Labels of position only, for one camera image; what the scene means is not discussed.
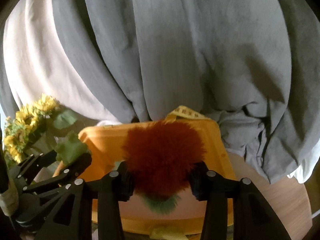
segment orange fluffy toy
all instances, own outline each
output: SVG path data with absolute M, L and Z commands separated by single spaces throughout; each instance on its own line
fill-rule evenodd
M 178 121 L 129 130 L 124 150 L 135 192 L 163 201 L 189 187 L 188 175 L 205 153 L 198 132 Z

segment yellow sunflower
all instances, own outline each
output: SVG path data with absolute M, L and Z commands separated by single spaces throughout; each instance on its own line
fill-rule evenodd
M 42 94 L 42 97 L 33 105 L 40 111 L 47 112 L 58 107 L 58 102 L 53 97 Z
M 14 136 L 13 135 L 8 135 L 8 136 L 4 137 L 3 143 L 7 147 L 14 147 Z
M 20 163 L 22 162 L 22 156 L 21 154 L 15 149 L 15 147 L 11 147 L 9 149 L 7 149 L 9 151 L 9 153 L 11 154 L 11 156 L 13 157 L 13 159 L 17 162 Z
M 22 106 L 20 111 L 16 112 L 16 121 L 24 124 L 30 132 L 34 132 L 39 122 L 37 109 L 28 104 Z

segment white fabric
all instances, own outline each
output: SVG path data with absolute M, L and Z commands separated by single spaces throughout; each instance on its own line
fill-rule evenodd
M 309 157 L 304 159 L 301 165 L 292 173 L 290 173 L 288 178 L 295 177 L 297 181 L 301 184 L 305 183 L 312 175 L 313 169 L 316 166 L 320 157 L 320 140 L 311 150 Z
M 109 121 L 109 120 L 103 120 L 97 123 L 97 126 L 106 126 L 106 125 L 118 125 L 118 124 L 122 124 L 119 121 Z
M 9 85 L 19 107 L 45 93 L 85 117 L 118 122 L 68 60 L 54 25 L 52 0 L 20 0 L 6 21 L 3 47 Z

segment yellow container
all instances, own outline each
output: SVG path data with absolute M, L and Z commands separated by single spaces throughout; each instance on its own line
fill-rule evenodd
M 218 124 L 191 109 L 180 106 L 170 113 L 167 120 L 187 122 L 198 131 L 204 147 L 207 150 L 205 163 L 210 170 L 214 170 L 227 179 L 236 179 L 227 152 L 220 138 Z M 109 173 L 114 163 L 123 160 L 122 145 L 128 130 L 134 127 L 147 127 L 153 122 L 111 125 L 102 127 L 87 127 L 79 133 L 79 138 L 86 143 L 92 152 L 92 164 L 81 174 L 85 181 L 101 179 Z M 172 213 L 159 215 L 151 212 L 137 195 L 133 195 L 128 202 L 119 202 L 121 221 L 124 231 L 150 235 L 155 228 L 176 228 L 185 235 L 201 233 L 206 202 L 197 201 L 187 189 L 180 194 L 181 200 Z M 97 222 L 97 201 L 92 207 L 92 220 Z M 228 200 L 228 225 L 233 224 L 232 200 Z

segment yellow tag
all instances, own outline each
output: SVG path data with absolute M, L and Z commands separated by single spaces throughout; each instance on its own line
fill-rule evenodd
M 188 238 L 172 227 L 155 228 L 150 234 L 150 239 L 165 239 L 165 240 L 188 240 Z
M 171 113 L 169 113 L 166 117 L 167 120 L 175 120 L 179 117 L 187 118 L 187 119 L 210 119 L 205 117 L 203 114 L 199 114 L 198 112 L 192 110 L 186 106 L 178 106 Z

